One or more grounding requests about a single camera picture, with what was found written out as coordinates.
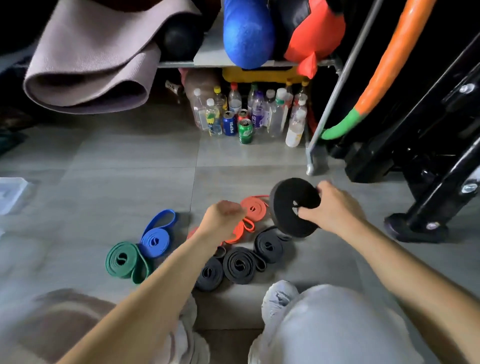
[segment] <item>silver bolt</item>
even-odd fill
[[[476,183],[467,183],[462,186],[462,193],[469,194],[470,192],[475,191],[478,188]]]
[[[440,226],[440,223],[439,222],[429,222],[427,224],[427,230],[435,230],[436,228],[438,228]]]
[[[474,88],[475,88],[474,84],[466,84],[466,85],[463,85],[462,87],[460,87],[460,89],[458,91],[461,94],[469,94],[470,92],[473,91]]]

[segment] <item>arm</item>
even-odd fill
[[[325,181],[318,188],[320,206],[301,208],[299,216],[348,242],[404,306],[453,341],[469,363],[480,363],[479,301],[367,222],[348,193]]]
[[[210,206],[195,234],[58,364],[148,363],[178,320],[205,263],[243,217],[239,204]]]

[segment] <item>orange hula hoop section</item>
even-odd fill
[[[355,109],[367,115],[385,95],[407,61],[436,0],[407,0],[396,30]]]

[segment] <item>metal pole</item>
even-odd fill
[[[373,22],[377,17],[378,11],[380,10],[382,3],[383,3],[383,0],[375,0],[375,2],[372,4],[372,7],[370,8],[370,11],[367,15],[367,19],[363,23],[363,27],[360,30],[360,34],[357,37],[355,44],[353,45],[353,48],[348,56],[347,62],[345,63],[343,72],[338,78],[338,81],[336,82],[335,88],[333,89],[332,94],[330,95],[330,98],[327,102],[327,105],[325,106],[325,110],[322,114],[322,117],[318,122],[317,129],[315,130],[315,133],[312,136],[312,139],[308,145],[308,148],[306,149],[307,174],[309,176],[313,175],[313,161],[312,161],[313,148],[317,144],[317,140],[322,134],[322,131],[325,127],[325,123],[327,122],[327,119],[330,116],[330,113],[332,112],[333,106],[335,105],[336,99],[338,98],[340,91],[342,91],[343,85],[345,84],[348,76],[350,75],[350,71],[353,67],[353,64],[355,63],[355,60],[357,59],[360,49],[362,48],[363,43],[365,42],[365,39],[367,38],[367,35],[370,32],[370,28],[372,27]]]

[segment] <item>blue soda can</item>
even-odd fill
[[[233,111],[225,111],[223,114],[223,134],[233,136],[237,133],[237,123],[235,113]]]

